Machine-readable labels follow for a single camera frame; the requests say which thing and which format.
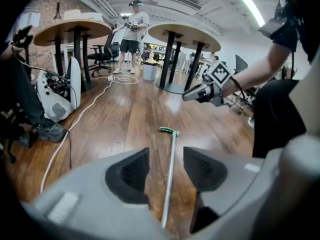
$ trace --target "extension cord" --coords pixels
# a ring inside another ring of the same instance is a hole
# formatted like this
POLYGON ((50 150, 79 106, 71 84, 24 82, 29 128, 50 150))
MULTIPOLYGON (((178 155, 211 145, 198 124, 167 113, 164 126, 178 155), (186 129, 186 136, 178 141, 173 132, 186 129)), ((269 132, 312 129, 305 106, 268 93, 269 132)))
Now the extension cord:
POLYGON ((51 165, 52 165, 55 157, 57 156, 58 152, 60 151, 60 149, 62 148, 63 144, 65 143, 68 134, 70 134, 71 130, 77 125, 77 123, 79 123, 79 121, 80 121, 81 117, 83 116, 83 114, 84 114, 89 108, 91 108, 91 107, 93 106, 93 104, 95 104, 96 100, 97 100, 101 95, 103 95, 103 94, 106 92, 106 90, 111 87, 111 85, 112 85, 113 83, 115 83, 115 84, 120 84, 120 85, 134 85, 134 84, 139 83, 139 80, 138 80, 137 78, 135 78, 134 76, 131 76, 131 75, 121 75, 121 76, 110 75, 110 76, 95 77, 95 78, 91 78, 91 79, 100 79, 100 78, 107 78, 108 82, 111 82, 110 85, 107 86, 106 88, 104 88, 103 92, 101 92, 99 95, 97 95, 97 96, 94 98, 93 102, 92 102, 89 106, 87 106, 87 107, 81 112, 81 114, 80 114, 80 116, 78 117, 77 121, 76 121, 76 122, 70 127, 70 129, 66 132, 66 134, 65 134, 62 142, 60 143, 60 145, 58 146, 58 148, 57 148, 57 149, 55 150, 55 152, 53 153, 53 155, 52 155, 52 157, 51 157, 51 159, 50 159, 50 161, 49 161, 49 164, 48 164, 48 166, 47 166, 47 168, 46 168, 46 170, 45 170, 45 173, 44 173, 43 178, 42 178, 42 181, 41 181, 40 193, 42 193, 42 192, 44 191, 45 182, 46 182, 46 179, 47 179, 49 170, 50 170, 50 168, 51 168, 51 165), (122 83, 122 82, 128 82, 128 81, 130 81, 130 78, 135 79, 136 82, 122 83))

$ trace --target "chair wheel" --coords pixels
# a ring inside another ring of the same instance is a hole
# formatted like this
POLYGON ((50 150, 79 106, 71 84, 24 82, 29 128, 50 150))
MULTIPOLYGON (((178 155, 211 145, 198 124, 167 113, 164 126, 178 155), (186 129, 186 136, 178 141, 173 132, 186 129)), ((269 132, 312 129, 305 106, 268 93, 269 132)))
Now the chair wheel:
POLYGON ((14 157, 13 154, 8 153, 8 158, 11 164, 14 164, 16 162, 16 158, 14 157))

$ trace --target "ceiling vent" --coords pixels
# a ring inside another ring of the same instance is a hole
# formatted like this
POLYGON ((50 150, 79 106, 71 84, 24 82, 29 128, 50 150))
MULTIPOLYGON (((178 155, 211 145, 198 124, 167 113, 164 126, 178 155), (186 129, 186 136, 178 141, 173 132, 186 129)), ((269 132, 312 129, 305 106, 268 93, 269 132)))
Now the ceiling vent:
POLYGON ((174 9, 188 15, 196 14, 201 6, 190 0, 153 0, 158 3, 158 6, 174 9))

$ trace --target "ceiling light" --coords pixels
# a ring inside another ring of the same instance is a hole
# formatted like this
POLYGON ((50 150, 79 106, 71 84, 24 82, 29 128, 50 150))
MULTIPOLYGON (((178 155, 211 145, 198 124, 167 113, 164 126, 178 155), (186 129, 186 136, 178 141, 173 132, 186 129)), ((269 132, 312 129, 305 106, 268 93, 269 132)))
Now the ceiling light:
POLYGON ((132 15, 132 13, 120 13, 120 15, 121 15, 121 17, 123 17, 123 16, 130 16, 130 15, 132 15))
POLYGON ((253 16, 255 17, 255 20, 258 22, 259 27, 263 26, 265 24, 264 18, 262 18, 260 11, 258 10, 257 6, 255 5, 254 1, 252 0, 242 0, 246 4, 246 6, 249 8, 253 16))

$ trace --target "man wearing cap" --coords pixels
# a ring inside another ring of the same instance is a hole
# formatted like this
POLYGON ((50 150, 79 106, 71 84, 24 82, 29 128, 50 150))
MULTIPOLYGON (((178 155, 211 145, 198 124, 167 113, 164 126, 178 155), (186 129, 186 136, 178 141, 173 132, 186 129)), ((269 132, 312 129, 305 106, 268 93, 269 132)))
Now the man wearing cap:
POLYGON ((113 33, 117 33, 119 30, 126 28, 120 45, 121 55, 119 58, 119 63, 113 72, 114 74, 119 74, 122 72, 121 67, 125 60, 125 54, 128 51, 132 55, 132 67, 130 74, 134 74, 136 72, 136 53, 139 41, 142 39, 144 29, 149 26, 149 15, 142 10, 143 3, 139 0, 134 0, 129 4, 129 6, 132 6, 133 14, 129 16, 128 20, 125 21, 124 24, 113 30, 113 33))

